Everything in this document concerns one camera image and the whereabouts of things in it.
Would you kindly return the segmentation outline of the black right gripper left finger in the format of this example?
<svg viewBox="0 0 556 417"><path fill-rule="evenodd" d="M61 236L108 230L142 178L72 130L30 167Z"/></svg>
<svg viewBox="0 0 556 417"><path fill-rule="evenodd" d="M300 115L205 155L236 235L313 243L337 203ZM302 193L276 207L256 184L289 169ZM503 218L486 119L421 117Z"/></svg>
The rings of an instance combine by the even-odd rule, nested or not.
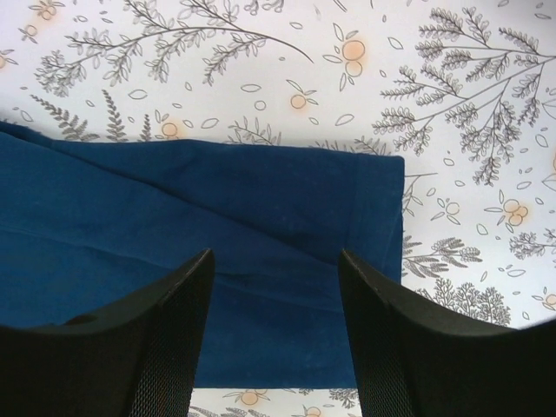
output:
<svg viewBox="0 0 556 417"><path fill-rule="evenodd" d="M186 415L214 277L214 254L203 250L64 324L2 327L2 415Z"/></svg>

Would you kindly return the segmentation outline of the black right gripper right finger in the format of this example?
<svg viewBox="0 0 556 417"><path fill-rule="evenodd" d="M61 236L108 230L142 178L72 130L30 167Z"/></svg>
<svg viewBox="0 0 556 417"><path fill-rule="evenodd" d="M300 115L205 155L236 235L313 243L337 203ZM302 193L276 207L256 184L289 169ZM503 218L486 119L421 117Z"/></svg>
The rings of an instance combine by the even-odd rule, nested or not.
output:
<svg viewBox="0 0 556 417"><path fill-rule="evenodd" d="M348 251L339 281L363 415L554 415L554 321L513 329L470 318Z"/></svg>

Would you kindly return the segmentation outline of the blue Mickey print t-shirt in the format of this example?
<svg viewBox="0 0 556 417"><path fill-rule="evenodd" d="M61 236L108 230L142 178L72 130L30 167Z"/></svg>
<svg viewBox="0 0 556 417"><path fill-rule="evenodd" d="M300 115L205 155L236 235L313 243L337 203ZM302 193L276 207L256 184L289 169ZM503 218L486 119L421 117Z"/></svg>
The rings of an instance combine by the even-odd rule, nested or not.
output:
<svg viewBox="0 0 556 417"><path fill-rule="evenodd" d="M215 256L198 387L352 388L342 250L398 281L405 163L1 126L1 322L31 328Z"/></svg>

